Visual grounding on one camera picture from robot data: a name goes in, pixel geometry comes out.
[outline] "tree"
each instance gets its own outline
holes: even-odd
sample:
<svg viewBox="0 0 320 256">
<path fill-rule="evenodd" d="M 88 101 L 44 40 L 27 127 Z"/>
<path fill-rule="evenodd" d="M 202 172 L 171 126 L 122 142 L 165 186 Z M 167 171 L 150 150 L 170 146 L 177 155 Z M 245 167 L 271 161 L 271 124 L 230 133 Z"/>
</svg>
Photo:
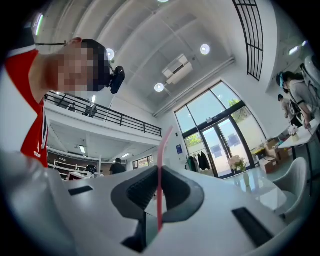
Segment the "tree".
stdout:
<svg viewBox="0 0 320 256">
<path fill-rule="evenodd" d="M 237 103 L 240 102 L 239 99 L 232 99 L 232 100 L 228 100 L 229 102 L 229 106 L 232 107 L 234 105 L 236 105 Z M 237 112 L 233 113 L 231 115 L 233 117 L 233 119 L 235 120 L 236 123 L 240 123 L 241 121 L 245 120 L 248 117 L 248 112 L 246 110 L 246 108 L 242 108 L 240 110 L 238 110 Z"/>
<path fill-rule="evenodd" d="M 197 145 L 199 143 L 201 143 L 202 140 L 201 138 L 199 138 L 199 134 L 198 133 L 195 133 L 191 136 L 189 136 L 188 138 L 185 139 L 185 143 L 186 143 L 186 146 L 187 147 L 191 147 L 191 146 L 194 146 L 194 145 Z"/>
</svg>

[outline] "black metal railing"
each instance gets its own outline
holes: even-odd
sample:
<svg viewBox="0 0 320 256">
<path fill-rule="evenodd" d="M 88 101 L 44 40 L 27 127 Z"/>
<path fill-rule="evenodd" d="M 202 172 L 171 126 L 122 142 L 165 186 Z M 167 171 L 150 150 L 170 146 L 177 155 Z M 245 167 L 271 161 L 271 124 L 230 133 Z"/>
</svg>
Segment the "black metal railing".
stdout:
<svg viewBox="0 0 320 256">
<path fill-rule="evenodd" d="M 79 113 L 79 115 L 99 119 L 103 122 L 111 122 L 119 126 L 129 127 L 143 133 L 162 137 L 161 128 L 157 126 L 119 113 L 105 106 L 92 103 L 89 100 L 73 96 L 69 93 L 56 94 L 50 91 L 45 95 L 44 99 L 48 103 L 52 103 L 58 107 Z"/>
<path fill-rule="evenodd" d="M 260 81 L 264 61 L 264 32 L 256 0 L 232 0 L 246 44 L 247 75 Z"/>
</svg>

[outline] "air conditioner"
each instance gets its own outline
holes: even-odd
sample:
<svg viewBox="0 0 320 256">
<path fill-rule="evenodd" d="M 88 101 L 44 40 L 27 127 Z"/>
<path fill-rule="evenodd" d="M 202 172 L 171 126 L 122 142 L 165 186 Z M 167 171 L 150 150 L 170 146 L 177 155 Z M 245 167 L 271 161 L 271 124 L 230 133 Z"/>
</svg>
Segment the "air conditioner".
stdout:
<svg viewBox="0 0 320 256">
<path fill-rule="evenodd" d="M 162 73 L 168 79 L 168 85 L 176 85 L 181 79 L 186 77 L 193 70 L 191 63 L 185 55 L 181 54 L 178 58 L 172 61 Z"/>
</svg>

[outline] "flower vase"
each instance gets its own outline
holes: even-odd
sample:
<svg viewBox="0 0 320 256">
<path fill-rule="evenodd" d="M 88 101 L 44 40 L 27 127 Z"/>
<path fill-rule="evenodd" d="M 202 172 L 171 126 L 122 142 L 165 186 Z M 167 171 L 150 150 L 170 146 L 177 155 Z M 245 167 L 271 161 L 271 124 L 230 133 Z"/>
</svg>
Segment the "flower vase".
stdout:
<svg viewBox="0 0 320 256">
<path fill-rule="evenodd" d="M 294 142 L 297 142 L 299 140 L 299 135 L 297 133 L 295 135 L 291 135 L 291 137 Z"/>
<path fill-rule="evenodd" d="M 249 187 L 250 186 L 250 179 L 249 179 L 248 173 L 246 173 L 246 172 L 243 173 L 243 180 L 244 180 L 245 186 Z"/>
</svg>

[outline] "ceiling light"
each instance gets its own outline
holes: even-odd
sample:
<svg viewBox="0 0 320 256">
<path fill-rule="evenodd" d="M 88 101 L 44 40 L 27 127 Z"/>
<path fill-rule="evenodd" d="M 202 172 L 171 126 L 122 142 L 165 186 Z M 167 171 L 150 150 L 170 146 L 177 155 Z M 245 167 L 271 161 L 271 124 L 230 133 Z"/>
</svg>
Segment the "ceiling light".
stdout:
<svg viewBox="0 0 320 256">
<path fill-rule="evenodd" d="M 35 31 L 35 35 L 36 36 L 39 33 L 39 28 L 40 28 L 40 25 L 41 25 L 41 22 L 42 22 L 43 18 L 44 18 L 44 16 L 41 14 L 41 17 L 40 17 L 39 22 L 38 22 L 38 26 L 36 27 L 36 31 Z"/>
<path fill-rule="evenodd" d="M 289 55 L 294 54 L 296 51 L 298 51 L 299 46 L 293 47 L 290 51 L 289 51 Z"/>
<path fill-rule="evenodd" d="M 85 147 L 84 147 L 84 146 L 79 146 L 79 148 L 80 148 L 80 150 L 81 150 L 81 152 L 82 152 L 83 154 L 85 154 L 85 153 L 86 153 L 86 151 L 85 151 Z"/>
<path fill-rule="evenodd" d="M 165 89 L 165 86 L 162 83 L 157 83 L 154 86 L 154 90 L 158 93 L 162 92 Z"/>
<path fill-rule="evenodd" d="M 207 44 L 201 45 L 200 52 L 201 52 L 203 55 L 207 55 L 208 53 L 210 53 L 210 46 L 207 45 Z"/>
<path fill-rule="evenodd" d="M 121 158 L 126 158 L 129 155 L 130 155 L 130 153 L 126 153 L 125 155 L 121 156 Z"/>
<path fill-rule="evenodd" d="M 115 57 L 114 50 L 108 48 L 108 49 L 106 49 L 106 52 L 107 52 L 108 60 L 112 61 L 114 59 L 114 57 Z"/>
</svg>

